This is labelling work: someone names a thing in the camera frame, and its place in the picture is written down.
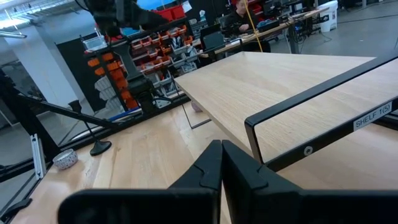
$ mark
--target workbench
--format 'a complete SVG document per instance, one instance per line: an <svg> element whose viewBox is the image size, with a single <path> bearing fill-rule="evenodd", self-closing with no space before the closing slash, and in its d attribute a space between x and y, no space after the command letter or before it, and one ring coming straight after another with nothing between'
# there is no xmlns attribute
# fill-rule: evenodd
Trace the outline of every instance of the workbench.
<svg viewBox="0 0 398 224"><path fill-rule="evenodd" d="M241 52L177 78L204 113L185 104L116 133L111 149L59 171L51 167L12 223L56 223L57 208L81 189L158 189L177 180L213 139L229 139L252 156L244 119L372 58ZM264 159L335 126L397 92L398 62L320 95L299 110L286 111L257 127ZM278 172L304 189L398 189L398 132L370 124ZM221 223L230 223L225 196Z"/></svg>
<svg viewBox="0 0 398 224"><path fill-rule="evenodd" d="M278 27L269 29L265 32L258 32L258 30L256 31L256 34L258 36L259 39L263 38L263 37L267 37L270 36L272 34L281 32L284 29L289 29L289 36L293 37L293 32L294 32L294 24L300 22L300 21L304 21L308 18L311 18L313 16L317 16L319 13L328 10L329 8L324 8L324 9L316 9L310 12L304 12L301 14L297 14L294 15L293 17L290 17L289 20L287 22L283 22L280 23ZM242 44L246 44L249 42L253 42L253 41L257 41L257 37L254 34L243 34L241 37L242 39ZM294 42L293 40L289 41L289 45L290 45L290 51L292 54L298 54L299 53L299 46L296 42ZM215 54L221 54L233 49L237 49L240 47L240 41L234 41L232 43L227 44L225 47L215 50ZM199 57L202 58L208 58L209 55L208 54L200 54Z"/></svg>

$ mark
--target small bowl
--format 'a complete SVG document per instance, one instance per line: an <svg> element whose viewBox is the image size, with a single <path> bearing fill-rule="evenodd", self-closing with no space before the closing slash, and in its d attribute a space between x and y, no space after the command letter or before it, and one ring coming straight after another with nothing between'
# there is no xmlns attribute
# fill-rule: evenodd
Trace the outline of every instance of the small bowl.
<svg viewBox="0 0 398 224"><path fill-rule="evenodd" d="M52 161L58 169L64 170L75 165L77 160L77 153L73 149L67 149L55 156Z"/></svg>

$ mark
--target person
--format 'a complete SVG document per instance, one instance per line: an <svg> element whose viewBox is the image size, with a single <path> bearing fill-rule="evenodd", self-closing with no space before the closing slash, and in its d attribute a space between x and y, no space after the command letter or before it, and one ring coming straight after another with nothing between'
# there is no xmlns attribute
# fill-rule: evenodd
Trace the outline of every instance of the person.
<svg viewBox="0 0 398 224"><path fill-rule="evenodd" d="M256 30L256 27L259 23L256 15L249 8L250 17L253 21L253 25L251 24L248 12L245 6L245 0L237 0L236 2L236 10L229 14L225 19L226 27L233 27L232 33L234 35L240 35L248 33L249 31ZM263 52L271 52L271 47L266 40L261 40L261 47ZM243 46L244 51L259 51L259 45L257 41L250 42Z"/></svg>

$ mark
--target white bucket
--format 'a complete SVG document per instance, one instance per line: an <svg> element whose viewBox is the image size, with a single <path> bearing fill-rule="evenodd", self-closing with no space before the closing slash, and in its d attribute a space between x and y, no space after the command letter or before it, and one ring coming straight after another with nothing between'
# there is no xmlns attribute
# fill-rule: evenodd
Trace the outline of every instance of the white bucket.
<svg viewBox="0 0 398 224"><path fill-rule="evenodd" d="M321 22L321 31L329 32L332 29L337 28L337 1L330 1L318 6L318 9L324 9L329 7L328 10L320 13L320 17L329 16L329 19L325 22Z"/></svg>

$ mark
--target shelf label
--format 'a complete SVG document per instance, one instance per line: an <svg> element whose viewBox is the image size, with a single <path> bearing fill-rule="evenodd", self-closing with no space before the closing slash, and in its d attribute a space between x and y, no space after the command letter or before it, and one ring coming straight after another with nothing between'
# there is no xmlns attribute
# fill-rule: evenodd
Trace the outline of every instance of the shelf label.
<svg viewBox="0 0 398 224"><path fill-rule="evenodd" d="M354 121L354 131L365 127L366 125L372 123L373 121L383 117L384 115L387 115L391 111L392 111L392 102L382 105L378 109Z"/></svg>

